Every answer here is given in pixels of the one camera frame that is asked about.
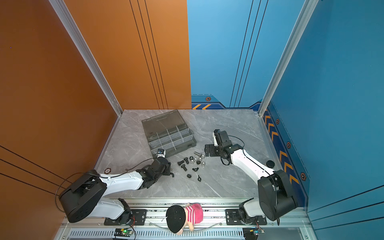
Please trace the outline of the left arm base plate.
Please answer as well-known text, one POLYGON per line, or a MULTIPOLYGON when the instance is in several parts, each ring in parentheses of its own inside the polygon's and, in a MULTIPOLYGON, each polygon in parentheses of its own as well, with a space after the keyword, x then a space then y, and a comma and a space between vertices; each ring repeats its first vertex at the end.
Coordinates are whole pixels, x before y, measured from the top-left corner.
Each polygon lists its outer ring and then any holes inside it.
POLYGON ((105 218, 105 226, 144 226, 147 217, 146 209, 124 211, 116 220, 105 218))

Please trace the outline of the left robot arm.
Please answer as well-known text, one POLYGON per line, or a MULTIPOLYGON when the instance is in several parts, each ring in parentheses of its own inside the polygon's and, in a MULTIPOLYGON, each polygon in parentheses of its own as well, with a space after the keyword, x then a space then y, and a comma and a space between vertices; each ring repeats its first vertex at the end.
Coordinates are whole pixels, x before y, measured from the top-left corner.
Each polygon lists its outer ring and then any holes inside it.
POLYGON ((164 157, 142 169, 117 175, 98 174, 91 170, 83 173, 59 195, 60 204, 70 223, 85 218, 105 218, 118 225, 131 225, 134 214, 128 203, 121 198, 106 196, 122 191, 148 189, 160 177, 171 175, 171 163, 164 157))

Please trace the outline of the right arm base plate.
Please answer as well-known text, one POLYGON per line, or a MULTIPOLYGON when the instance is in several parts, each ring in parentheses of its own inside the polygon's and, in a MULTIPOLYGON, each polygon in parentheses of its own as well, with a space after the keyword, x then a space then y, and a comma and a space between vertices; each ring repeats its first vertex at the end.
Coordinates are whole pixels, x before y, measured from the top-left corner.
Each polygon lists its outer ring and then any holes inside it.
POLYGON ((226 209, 226 223, 229 226, 235 225, 267 225, 265 216, 249 217, 244 210, 240 209, 226 209))

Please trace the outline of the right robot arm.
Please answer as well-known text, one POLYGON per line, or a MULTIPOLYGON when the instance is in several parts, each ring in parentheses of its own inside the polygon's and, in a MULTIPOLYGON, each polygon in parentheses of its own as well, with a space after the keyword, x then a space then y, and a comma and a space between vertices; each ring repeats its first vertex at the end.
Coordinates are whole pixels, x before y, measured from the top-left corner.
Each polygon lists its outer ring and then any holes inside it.
POLYGON ((270 221, 279 221, 280 217, 299 207, 299 201, 289 176, 283 170, 275 171, 250 156, 244 146, 233 144, 226 131, 214 130, 214 143, 206 145, 206 155, 227 160, 227 165, 240 168, 258 185, 258 198, 252 198, 239 204, 240 219, 251 224, 259 216, 270 221))

